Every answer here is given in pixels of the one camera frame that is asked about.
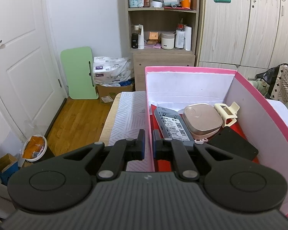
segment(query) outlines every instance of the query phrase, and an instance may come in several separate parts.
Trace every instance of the wooden shelf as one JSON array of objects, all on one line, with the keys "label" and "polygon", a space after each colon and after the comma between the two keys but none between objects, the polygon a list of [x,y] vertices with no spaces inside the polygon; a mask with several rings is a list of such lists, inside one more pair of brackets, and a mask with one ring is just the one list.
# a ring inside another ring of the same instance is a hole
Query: wooden shelf
[{"label": "wooden shelf", "polygon": [[147,10],[159,10],[159,11],[177,11],[177,12],[188,12],[196,13],[196,10],[184,10],[176,8],[163,8],[163,7],[133,7],[129,8],[128,11],[147,11]]},{"label": "wooden shelf", "polygon": [[144,49],[130,49],[131,53],[181,53],[181,54],[193,54],[192,51],[186,51],[184,49],[165,50],[163,48],[144,48]]}]

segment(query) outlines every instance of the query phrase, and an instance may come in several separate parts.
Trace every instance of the beige patterned fabric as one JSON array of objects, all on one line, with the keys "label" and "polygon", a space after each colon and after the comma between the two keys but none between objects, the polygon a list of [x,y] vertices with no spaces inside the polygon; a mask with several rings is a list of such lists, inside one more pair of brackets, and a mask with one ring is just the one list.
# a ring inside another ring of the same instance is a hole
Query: beige patterned fabric
[{"label": "beige patterned fabric", "polygon": [[286,65],[280,66],[271,98],[284,104],[288,102],[288,66]]}]

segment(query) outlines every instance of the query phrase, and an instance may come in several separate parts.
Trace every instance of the wooden floor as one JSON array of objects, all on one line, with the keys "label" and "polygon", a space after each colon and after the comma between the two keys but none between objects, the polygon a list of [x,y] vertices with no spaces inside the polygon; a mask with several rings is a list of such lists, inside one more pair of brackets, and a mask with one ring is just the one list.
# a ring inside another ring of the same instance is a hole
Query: wooden floor
[{"label": "wooden floor", "polygon": [[110,108],[99,99],[68,98],[47,137],[54,155],[98,141]]}]

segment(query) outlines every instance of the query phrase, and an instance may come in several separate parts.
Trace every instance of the white plastic bag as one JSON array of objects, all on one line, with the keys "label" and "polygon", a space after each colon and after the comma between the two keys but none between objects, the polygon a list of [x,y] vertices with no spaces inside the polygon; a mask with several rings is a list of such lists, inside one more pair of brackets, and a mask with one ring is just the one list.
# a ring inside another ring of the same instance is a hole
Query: white plastic bag
[{"label": "white plastic bag", "polygon": [[93,75],[96,84],[114,84],[134,78],[130,58],[94,57]]}]

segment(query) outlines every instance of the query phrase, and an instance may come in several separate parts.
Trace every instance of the pink storage box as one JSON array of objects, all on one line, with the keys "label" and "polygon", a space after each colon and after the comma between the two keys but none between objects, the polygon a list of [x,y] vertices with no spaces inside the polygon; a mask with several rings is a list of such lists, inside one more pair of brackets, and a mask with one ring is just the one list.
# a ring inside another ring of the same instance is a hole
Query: pink storage box
[{"label": "pink storage box", "polygon": [[[267,100],[237,71],[204,67],[146,67],[147,119],[151,104],[179,113],[195,103],[236,102],[238,122],[258,150],[262,165],[280,172],[288,182],[288,127]],[[288,192],[281,207],[288,216]]]}]

